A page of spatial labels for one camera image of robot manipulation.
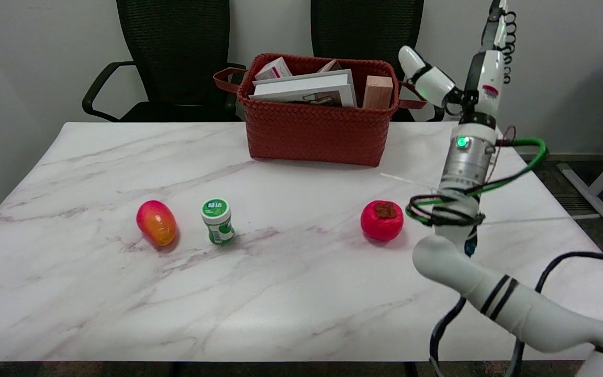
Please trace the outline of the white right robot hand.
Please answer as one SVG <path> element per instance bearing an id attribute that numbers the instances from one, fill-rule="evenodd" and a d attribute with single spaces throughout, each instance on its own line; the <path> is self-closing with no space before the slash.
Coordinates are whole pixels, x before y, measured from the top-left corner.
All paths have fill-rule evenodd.
<path id="1" fill-rule="evenodd" d="M 399 50 L 399 64 L 404 71 L 402 84 L 434 106 L 433 121 L 441 121 L 448 114 L 459 116 L 461 121 L 495 127 L 503 86 L 511 81 L 516 30 L 515 12 L 509 10 L 506 1 L 493 1 L 481 47 L 472 57 L 464 88 L 409 46 Z"/>

